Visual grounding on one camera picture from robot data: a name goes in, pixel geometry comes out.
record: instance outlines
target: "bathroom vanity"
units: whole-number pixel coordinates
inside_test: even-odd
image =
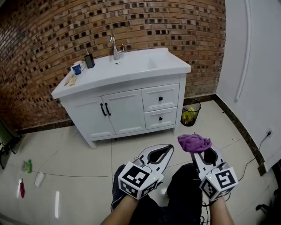
[[[167,48],[95,59],[73,86],[68,75],[52,92],[88,142],[180,127],[190,65]]]

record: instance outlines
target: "black cabinet handle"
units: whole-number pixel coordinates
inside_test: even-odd
[[[109,112],[109,110],[108,110],[108,108],[107,108],[107,103],[105,103],[105,107],[106,107],[107,113],[111,116],[111,114],[110,114],[110,112]]]
[[[104,108],[102,107],[102,103],[101,103],[101,110],[102,110],[103,114],[106,116],[106,114],[104,112]]]

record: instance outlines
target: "power outlet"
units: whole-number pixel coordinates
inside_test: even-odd
[[[267,134],[268,134],[269,132],[271,132],[271,134],[270,134],[268,137],[269,137],[269,138],[271,138],[272,133],[273,133],[273,131],[272,131],[272,128],[271,128],[271,127],[267,130]]]

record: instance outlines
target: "green bottle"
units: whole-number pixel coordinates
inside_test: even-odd
[[[26,163],[26,167],[27,167],[27,172],[30,174],[32,172],[31,160],[28,160],[28,162]]]

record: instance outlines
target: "white pipe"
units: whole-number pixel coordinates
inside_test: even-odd
[[[242,73],[242,77],[240,80],[240,84],[239,84],[239,88],[235,97],[235,101],[237,102],[240,98],[242,89],[243,89],[243,85],[245,82],[245,78],[246,78],[246,74],[247,74],[247,70],[248,70],[248,65],[249,65],[249,58],[250,58],[250,50],[251,50],[251,35],[252,35],[252,21],[251,21],[251,10],[250,10],[250,3],[249,0],[245,0],[246,3],[246,11],[247,11],[247,49],[246,49],[246,57],[245,57],[245,62],[244,62],[244,68],[243,68],[243,73]]]

